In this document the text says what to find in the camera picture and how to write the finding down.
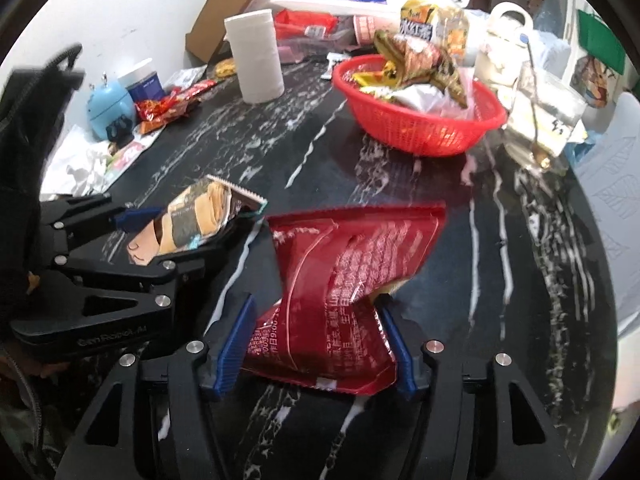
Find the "white kettle toy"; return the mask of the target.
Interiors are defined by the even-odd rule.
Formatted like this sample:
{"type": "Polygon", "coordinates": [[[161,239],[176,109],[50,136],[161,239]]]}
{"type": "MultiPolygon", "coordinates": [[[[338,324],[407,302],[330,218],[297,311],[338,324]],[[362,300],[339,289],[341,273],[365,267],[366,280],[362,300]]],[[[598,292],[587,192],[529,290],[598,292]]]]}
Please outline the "white kettle toy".
{"type": "Polygon", "coordinates": [[[488,86],[512,87],[528,59],[532,17],[513,2],[500,2],[490,12],[475,59],[476,79],[488,86]]]}

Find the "white tissue paper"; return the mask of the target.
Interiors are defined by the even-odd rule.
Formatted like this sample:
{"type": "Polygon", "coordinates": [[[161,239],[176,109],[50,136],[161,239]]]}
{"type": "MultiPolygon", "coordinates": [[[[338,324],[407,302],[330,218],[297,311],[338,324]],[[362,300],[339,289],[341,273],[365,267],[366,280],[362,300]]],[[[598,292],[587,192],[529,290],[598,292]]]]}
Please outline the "white tissue paper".
{"type": "Polygon", "coordinates": [[[49,159],[40,200],[105,192],[110,186],[106,175],[110,160],[107,141],[97,141],[92,133],[73,125],[49,159]]]}

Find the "iced tea bottle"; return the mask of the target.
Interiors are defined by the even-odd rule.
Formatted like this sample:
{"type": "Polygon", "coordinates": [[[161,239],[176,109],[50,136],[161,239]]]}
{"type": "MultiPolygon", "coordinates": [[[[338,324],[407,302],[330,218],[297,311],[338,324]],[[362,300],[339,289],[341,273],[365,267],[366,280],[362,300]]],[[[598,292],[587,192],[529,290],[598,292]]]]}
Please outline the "iced tea bottle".
{"type": "Polygon", "coordinates": [[[454,0],[407,0],[400,10],[401,34],[444,48],[459,66],[464,63],[469,27],[454,0]]]}

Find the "blue white cup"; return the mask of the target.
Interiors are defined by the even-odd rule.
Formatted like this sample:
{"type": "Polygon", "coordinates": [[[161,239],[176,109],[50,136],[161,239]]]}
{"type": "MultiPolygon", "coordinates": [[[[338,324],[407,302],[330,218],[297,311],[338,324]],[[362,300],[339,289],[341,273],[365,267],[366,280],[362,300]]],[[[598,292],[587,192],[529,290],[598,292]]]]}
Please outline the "blue white cup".
{"type": "Polygon", "coordinates": [[[160,101],[166,96],[152,58],[145,58],[143,61],[137,62],[128,70],[120,73],[117,78],[135,103],[160,101]]]}

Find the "green crepe snack bag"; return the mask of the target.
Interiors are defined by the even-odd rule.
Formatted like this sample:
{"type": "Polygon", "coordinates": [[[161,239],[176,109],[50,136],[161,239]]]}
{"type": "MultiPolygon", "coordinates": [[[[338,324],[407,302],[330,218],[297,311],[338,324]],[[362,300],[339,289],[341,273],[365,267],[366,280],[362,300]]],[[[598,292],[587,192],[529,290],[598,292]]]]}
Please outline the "green crepe snack bag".
{"type": "Polygon", "coordinates": [[[419,37],[384,29],[375,32],[374,45],[378,53],[395,66],[394,88],[431,84],[442,93],[448,93],[462,110],[468,108],[458,66],[446,49],[419,37]]]}

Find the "green bag left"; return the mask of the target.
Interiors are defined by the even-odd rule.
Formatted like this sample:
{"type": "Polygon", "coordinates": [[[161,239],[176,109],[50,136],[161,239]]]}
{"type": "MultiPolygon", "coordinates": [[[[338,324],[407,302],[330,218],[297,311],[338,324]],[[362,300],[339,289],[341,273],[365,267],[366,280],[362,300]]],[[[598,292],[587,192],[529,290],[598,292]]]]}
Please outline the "green bag left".
{"type": "Polygon", "coordinates": [[[626,53],[620,40],[597,15],[577,11],[578,44],[615,73],[623,75],[626,53]]]}

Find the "pink white flat packet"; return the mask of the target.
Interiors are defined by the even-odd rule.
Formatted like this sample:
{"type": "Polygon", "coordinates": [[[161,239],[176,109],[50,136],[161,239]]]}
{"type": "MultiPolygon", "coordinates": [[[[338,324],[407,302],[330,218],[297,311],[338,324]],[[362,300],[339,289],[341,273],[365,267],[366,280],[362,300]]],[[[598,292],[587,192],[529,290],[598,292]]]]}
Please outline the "pink white flat packet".
{"type": "Polygon", "coordinates": [[[144,136],[136,133],[134,140],[129,142],[121,150],[115,153],[106,165],[104,174],[104,183],[100,191],[106,192],[124,173],[125,171],[148,149],[155,140],[163,133],[164,127],[144,136]]]}

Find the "red plastic basket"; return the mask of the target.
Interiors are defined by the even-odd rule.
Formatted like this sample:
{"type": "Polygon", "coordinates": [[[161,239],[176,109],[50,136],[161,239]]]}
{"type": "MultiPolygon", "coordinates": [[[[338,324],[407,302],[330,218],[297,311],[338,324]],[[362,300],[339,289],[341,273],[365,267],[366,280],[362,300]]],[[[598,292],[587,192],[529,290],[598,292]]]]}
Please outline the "red plastic basket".
{"type": "Polygon", "coordinates": [[[356,122],[371,138],[416,156],[447,157],[472,148],[490,130],[506,124],[506,110],[492,91],[473,82],[473,117],[442,117],[387,103],[359,90],[352,75],[380,70],[384,58],[360,55],[335,65],[334,88],[344,94],[356,122]]]}

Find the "silver white peanut snack bag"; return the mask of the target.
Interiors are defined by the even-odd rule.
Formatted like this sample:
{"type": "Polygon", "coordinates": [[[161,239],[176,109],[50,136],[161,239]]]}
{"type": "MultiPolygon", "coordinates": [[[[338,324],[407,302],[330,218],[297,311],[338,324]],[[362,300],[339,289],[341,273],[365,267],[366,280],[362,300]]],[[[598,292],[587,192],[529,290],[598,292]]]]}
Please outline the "silver white peanut snack bag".
{"type": "Polygon", "coordinates": [[[397,104],[420,113],[436,112],[447,103],[446,94],[431,84],[413,84],[401,89],[367,86],[361,87],[359,91],[380,101],[397,104]]]}

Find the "pink cup noodle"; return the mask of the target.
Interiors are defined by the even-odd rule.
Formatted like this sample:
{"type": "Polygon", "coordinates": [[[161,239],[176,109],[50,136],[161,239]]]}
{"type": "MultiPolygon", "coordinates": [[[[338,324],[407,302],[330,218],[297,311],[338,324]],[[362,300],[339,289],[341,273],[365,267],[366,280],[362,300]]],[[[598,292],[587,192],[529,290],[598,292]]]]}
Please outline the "pink cup noodle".
{"type": "Polygon", "coordinates": [[[388,16],[354,15],[352,17],[352,26],[354,26],[356,44],[359,47],[367,47],[372,46],[374,43],[374,36],[377,30],[398,32],[399,20],[388,16]]]}

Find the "brown biscuit packet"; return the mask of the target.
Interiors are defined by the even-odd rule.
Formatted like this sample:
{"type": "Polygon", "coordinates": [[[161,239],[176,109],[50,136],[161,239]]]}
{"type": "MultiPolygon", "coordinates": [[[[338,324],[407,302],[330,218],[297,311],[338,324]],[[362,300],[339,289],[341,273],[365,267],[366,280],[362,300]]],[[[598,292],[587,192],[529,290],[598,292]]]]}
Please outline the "brown biscuit packet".
{"type": "Polygon", "coordinates": [[[130,260],[148,266],[156,257],[199,248],[232,220],[261,214],[268,200],[220,177],[202,177],[160,212],[153,212],[127,245],[130,260]]]}

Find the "white paper towel roll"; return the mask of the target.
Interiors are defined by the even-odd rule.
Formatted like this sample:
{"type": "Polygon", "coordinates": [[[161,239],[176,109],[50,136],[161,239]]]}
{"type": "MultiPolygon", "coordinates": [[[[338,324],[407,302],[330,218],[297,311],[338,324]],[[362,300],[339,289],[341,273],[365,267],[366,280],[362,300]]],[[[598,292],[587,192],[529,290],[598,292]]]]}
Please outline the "white paper towel roll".
{"type": "Polygon", "coordinates": [[[243,101],[260,104],[280,98],[284,81],[272,11],[238,14],[226,18],[224,27],[243,101]]]}

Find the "yellow snack packet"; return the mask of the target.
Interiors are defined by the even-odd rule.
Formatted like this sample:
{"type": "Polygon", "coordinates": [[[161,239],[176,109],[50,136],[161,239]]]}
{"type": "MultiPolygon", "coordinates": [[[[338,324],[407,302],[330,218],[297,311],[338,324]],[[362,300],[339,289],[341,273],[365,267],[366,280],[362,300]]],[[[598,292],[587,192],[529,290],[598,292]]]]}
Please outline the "yellow snack packet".
{"type": "Polygon", "coordinates": [[[387,61],[382,70],[373,72],[359,72],[352,74],[352,80],[359,87],[395,87],[397,84],[397,70],[393,62],[387,61]]]}

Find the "red snack packets pile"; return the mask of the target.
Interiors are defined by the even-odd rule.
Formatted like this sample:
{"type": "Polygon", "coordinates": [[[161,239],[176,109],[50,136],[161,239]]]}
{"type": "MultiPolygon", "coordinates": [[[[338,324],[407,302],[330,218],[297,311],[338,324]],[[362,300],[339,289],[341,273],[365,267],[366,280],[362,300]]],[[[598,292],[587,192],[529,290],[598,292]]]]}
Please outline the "red snack packets pile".
{"type": "Polygon", "coordinates": [[[183,90],[174,89],[159,101],[135,102],[134,107],[140,118],[140,134],[146,136],[191,113],[201,105],[201,97],[216,85],[216,81],[205,79],[183,90]]]}

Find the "dark red snack bag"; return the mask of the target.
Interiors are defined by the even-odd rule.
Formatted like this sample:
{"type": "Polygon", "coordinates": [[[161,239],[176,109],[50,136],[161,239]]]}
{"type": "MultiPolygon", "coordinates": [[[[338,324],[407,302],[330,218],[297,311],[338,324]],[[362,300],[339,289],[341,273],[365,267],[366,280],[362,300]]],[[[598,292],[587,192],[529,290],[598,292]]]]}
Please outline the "dark red snack bag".
{"type": "Polygon", "coordinates": [[[244,370],[357,396],[393,385],[397,360],[374,300],[421,270],[445,224],[442,203],[269,217],[282,294],[258,318],[244,370]]]}

